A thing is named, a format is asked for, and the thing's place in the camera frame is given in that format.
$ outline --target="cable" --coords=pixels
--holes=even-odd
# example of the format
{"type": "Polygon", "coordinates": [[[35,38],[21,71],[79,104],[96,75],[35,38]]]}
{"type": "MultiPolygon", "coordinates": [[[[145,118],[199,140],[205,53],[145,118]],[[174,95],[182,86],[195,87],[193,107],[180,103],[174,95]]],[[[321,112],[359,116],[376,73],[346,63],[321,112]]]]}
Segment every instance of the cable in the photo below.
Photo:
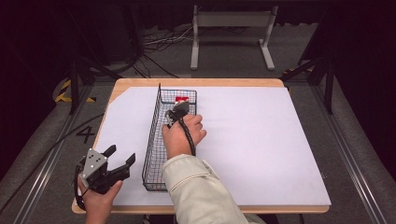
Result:
{"type": "MultiPolygon", "coordinates": [[[[153,63],[157,64],[157,63],[156,63],[154,60],[152,60],[147,54],[143,53],[143,55],[144,55],[147,59],[149,59],[150,61],[152,61],[153,63]]],[[[162,66],[160,66],[159,64],[157,64],[157,66],[159,66],[166,74],[168,74],[168,75],[170,75],[170,76],[172,76],[172,77],[177,77],[177,78],[179,78],[177,75],[168,72],[166,69],[164,69],[164,68],[163,68],[162,66]]]]}
{"type": "Polygon", "coordinates": [[[47,158],[47,156],[50,154],[50,152],[58,145],[60,144],[67,136],[69,136],[71,133],[75,132],[77,129],[80,129],[82,126],[86,125],[87,123],[93,121],[94,119],[98,119],[100,117],[102,117],[105,113],[97,115],[91,119],[86,120],[85,122],[81,123],[80,125],[78,125],[75,129],[73,129],[72,131],[70,131],[69,133],[65,134],[64,136],[62,136],[56,143],[54,143],[48,150],[47,152],[44,154],[44,156],[41,158],[41,160],[38,162],[38,164],[33,168],[33,170],[29,173],[28,176],[26,176],[24,178],[24,180],[22,181],[22,183],[17,187],[17,189],[15,189],[15,191],[12,193],[12,195],[8,198],[8,200],[6,201],[6,203],[2,206],[2,208],[0,209],[0,215],[3,213],[3,211],[6,209],[6,207],[8,206],[8,204],[11,202],[11,200],[15,197],[15,195],[17,195],[18,191],[20,191],[20,189],[23,187],[23,185],[27,182],[27,180],[32,176],[32,174],[35,172],[35,170],[38,168],[38,166],[40,166],[40,164],[44,161],[44,159],[47,158]]]}

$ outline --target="white paper sheet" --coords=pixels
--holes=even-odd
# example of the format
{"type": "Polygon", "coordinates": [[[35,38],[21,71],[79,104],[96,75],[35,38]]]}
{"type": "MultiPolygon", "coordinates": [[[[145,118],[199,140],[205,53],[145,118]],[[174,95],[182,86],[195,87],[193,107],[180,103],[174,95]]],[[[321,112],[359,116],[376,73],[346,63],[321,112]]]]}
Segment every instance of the white paper sheet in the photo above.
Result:
{"type": "MultiPolygon", "coordinates": [[[[204,116],[207,136],[197,156],[211,164],[238,205],[331,204],[286,88],[182,89],[197,91],[197,113],[204,116]]],[[[132,87],[107,109],[96,150],[117,146],[109,169],[136,153],[115,205],[172,205],[167,192],[147,192],[141,177],[157,90],[132,87]]]]}

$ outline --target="person's left hand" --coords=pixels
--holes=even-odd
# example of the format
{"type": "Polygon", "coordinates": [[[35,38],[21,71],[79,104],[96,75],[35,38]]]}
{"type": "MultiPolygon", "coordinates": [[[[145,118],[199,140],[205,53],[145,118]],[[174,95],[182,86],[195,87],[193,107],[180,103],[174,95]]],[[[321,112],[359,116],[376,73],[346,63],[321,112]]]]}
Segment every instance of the person's left hand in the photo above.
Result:
{"type": "MultiPolygon", "coordinates": [[[[78,179],[78,187],[81,190],[81,193],[84,193],[87,190],[80,178],[78,179]]],[[[113,200],[119,193],[121,187],[122,181],[119,180],[106,194],[100,194],[93,190],[88,190],[82,196],[85,209],[87,211],[85,223],[106,223],[106,220],[110,216],[113,200]]]]}

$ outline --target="black wire basket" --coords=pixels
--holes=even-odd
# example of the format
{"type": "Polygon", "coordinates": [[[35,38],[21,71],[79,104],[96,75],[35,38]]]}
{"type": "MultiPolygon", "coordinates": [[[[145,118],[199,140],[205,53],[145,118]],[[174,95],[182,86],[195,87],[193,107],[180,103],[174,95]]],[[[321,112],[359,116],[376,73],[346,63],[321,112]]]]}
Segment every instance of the black wire basket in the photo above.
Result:
{"type": "Polygon", "coordinates": [[[143,166],[143,185],[147,191],[166,191],[163,181],[162,166],[166,162],[166,149],[163,144],[162,127],[167,123],[165,113],[172,110],[177,98],[186,99],[190,104],[189,114],[196,115],[197,92],[186,90],[162,90],[158,88],[154,116],[148,137],[148,149],[143,166]]]}

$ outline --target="gray floor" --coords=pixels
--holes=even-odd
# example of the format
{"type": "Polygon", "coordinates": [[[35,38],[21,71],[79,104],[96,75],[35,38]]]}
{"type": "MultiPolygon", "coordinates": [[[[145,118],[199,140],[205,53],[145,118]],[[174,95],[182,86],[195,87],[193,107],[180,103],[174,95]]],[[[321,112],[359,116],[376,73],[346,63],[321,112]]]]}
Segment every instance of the gray floor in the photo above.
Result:
{"type": "MultiPolygon", "coordinates": [[[[148,56],[180,77],[280,77],[282,72],[297,66],[297,62],[304,48],[314,32],[316,25],[285,25],[276,26],[272,32],[269,50],[276,66],[275,71],[268,71],[263,61],[257,39],[261,30],[246,29],[240,35],[223,30],[208,30],[200,36],[200,61],[197,71],[190,70],[191,41],[185,40],[164,51],[148,53],[148,56]]],[[[170,77],[151,61],[141,58],[136,65],[152,77],[170,77]]],[[[122,73],[125,77],[141,77],[134,69],[122,73]]],[[[305,75],[299,75],[285,83],[290,87],[290,96],[303,125],[308,142],[312,147],[319,170],[326,176],[324,183],[329,192],[332,206],[329,212],[317,215],[304,215],[305,223],[396,223],[396,184],[387,173],[361,126],[353,115],[347,100],[338,84],[334,84],[333,115],[323,111],[318,92],[319,87],[309,87],[305,82],[305,75]],[[335,120],[336,127],[342,134],[346,146],[340,144],[340,138],[334,134],[331,120],[335,120]],[[370,190],[360,190],[356,181],[356,170],[350,170],[348,159],[343,154],[346,149],[350,152],[354,162],[358,164],[359,172],[364,177],[370,190]],[[375,201],[366,203],[366,198],[375,201]],[[377,211],[373,214],[372,206],[377,211]]],[[[3,205],[12,192],[21,184],[32,168],[50,149],[63,133],[63,127],[73,121],[77,127],[84,121],[102,114],[106,109],[108,97],[114,82],[106,77],[97,78],[93,87],[84,88],[91,97],[96,97],[95,103],[84,103],[75,116],[68,116],[69,103],[58,103],[56,108],[37,129],[14,162],[5,178],[0,183],[0,204],[3,205]]],[[[87,126],[97,133],[102,117],[82,125],[78,131],[87,126]]],[[[10,202],[0,216],[0,223],[82,223],[84,216],[71,211],[73,189],[70,186],[76,163],[86,154],[92,145],[94,137],[84,143],[84,137],[76,132],[65,138],[62,147],[57,148],[58,154],[54,169],[48,172],[43,180],[43,190],[36,192],[32,198],[29,192],[36,181],[37,174],[23,185],[21,190],[10,202]]],[[[279,223],[300,223],[296,214],[277,215],[279,223]]],[[[108,223],[142,223],[142,216],[113,215],[108,223]]]]}

